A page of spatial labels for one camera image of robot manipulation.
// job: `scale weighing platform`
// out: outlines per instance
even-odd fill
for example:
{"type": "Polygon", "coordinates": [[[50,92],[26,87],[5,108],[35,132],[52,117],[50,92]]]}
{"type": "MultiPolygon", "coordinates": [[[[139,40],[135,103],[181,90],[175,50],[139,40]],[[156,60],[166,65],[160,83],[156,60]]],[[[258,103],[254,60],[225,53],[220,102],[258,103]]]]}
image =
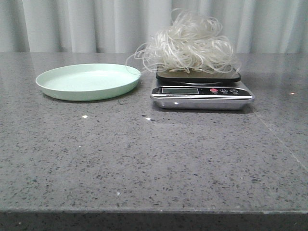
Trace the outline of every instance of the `scale weighing platform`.
{"type": "Polygon", "coordinates": [[[156,77],[151,99],[161,108],[240,110],[255,99],[253,93],[239,81],[240,77],[235,82],[216,83],[166,81],[156,77]]]}

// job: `pink button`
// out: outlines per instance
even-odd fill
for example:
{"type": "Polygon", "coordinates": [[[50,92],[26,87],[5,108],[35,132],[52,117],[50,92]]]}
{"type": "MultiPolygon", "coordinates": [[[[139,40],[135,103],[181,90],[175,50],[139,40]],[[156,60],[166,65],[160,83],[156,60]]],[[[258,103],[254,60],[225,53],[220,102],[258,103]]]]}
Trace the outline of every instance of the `pink button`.
{"type": "Polygon", "coordinates": [[[211,88],[210,91],[211,91],[211,92],[217,92],[218,89],[216,89],[216,88],[211,88]]]}

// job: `granite countertop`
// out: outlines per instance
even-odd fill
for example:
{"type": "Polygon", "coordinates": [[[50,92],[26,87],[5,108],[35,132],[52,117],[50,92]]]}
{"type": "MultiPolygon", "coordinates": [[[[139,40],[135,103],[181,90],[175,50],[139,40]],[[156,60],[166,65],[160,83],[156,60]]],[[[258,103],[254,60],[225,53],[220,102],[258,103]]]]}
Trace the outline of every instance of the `granite countertop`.
{"type": "Polygon", "coordinates": [[[128,56],[0,53],[1,212],[308,212],[307,54],[240,54],[256,96],[241,111],[161,109],[153,73],[95,102],[35,84],[53,68],[128,56]]]}

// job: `plate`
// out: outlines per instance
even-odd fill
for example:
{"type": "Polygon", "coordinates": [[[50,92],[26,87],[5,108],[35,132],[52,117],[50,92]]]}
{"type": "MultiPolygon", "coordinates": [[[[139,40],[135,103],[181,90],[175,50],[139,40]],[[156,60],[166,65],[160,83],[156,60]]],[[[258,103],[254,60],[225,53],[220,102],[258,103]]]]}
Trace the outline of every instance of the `plate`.
{"type": "Polygon", "coordinates": [[[123,95],[136,87],[140,71],[119,64],[78,64],[46,71],[36,78],[40,90],[53,98],[92,101],[123,95]]]}

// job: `table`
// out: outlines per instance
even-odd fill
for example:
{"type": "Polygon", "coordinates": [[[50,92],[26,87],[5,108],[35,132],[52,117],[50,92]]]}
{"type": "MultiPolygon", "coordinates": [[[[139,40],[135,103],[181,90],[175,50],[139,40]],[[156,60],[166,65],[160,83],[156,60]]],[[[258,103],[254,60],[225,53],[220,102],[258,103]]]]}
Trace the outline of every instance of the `table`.
{"type": "Polygon", "coordinates": [[[94,102],[35,84],[128,56],[0,53],[0,229],[308,229],[308,54],[239,54],[241,111],[161,109],[147,72],[94,102]]]}

